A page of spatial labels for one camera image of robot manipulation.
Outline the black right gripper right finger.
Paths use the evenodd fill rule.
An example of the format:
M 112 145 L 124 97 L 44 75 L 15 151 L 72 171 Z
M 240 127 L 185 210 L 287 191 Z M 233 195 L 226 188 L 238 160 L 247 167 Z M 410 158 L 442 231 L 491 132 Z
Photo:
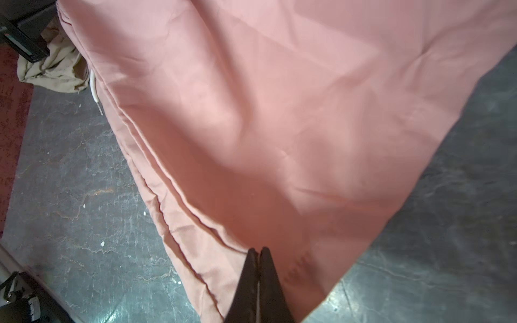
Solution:
M 259 322 L 295 323 L 267 247 L 261 250 L 258 258 L 258 312 Z

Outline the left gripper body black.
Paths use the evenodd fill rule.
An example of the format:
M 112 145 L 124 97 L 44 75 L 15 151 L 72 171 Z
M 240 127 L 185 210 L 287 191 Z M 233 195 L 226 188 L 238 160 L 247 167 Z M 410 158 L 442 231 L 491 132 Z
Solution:
M 31 63 L 48 57 L 42 33 L 57 15 L 55 0 L 1 0 L 1 44 Z

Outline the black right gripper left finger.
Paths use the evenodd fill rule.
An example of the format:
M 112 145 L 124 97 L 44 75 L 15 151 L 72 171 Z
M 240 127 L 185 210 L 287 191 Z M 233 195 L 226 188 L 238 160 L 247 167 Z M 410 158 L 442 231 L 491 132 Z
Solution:
M 256 323 L 258 290 L 258 254 L 252 248 L 246 255 L 234 299 L 224 323 Z

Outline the beige shorts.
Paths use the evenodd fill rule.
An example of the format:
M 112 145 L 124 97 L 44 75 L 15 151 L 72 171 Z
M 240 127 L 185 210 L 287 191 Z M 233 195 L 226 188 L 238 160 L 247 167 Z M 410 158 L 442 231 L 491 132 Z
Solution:
M 17 77 L 21 82 L 60 93 L 77 93 L 88 88 L 89 68 L 86 60 L 54 17 L 41 36 L 50 51 L 48 57 L 31 63 L 18 58 Z

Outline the pink shorts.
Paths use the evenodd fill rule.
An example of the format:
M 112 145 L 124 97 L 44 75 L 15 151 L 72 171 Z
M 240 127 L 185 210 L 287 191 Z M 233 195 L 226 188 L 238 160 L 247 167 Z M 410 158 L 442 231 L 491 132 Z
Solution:
M 402 207 L 515 1 L 59 1 L 202 322 L 268 247 L 303 320 Z

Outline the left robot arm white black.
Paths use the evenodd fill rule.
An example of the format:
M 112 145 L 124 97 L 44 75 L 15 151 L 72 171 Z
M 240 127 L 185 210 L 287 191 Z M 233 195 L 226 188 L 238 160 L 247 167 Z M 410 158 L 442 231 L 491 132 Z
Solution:
M 16 75 L 19 58 L 38 62 L 49 50 L 40 33 L 56 16 L 55 1 L 1 2 L 1 225 L 20 157 L 33 87 Z M 1 249 L 1 321 L 72 322 L 69 312 L 6 249 Z

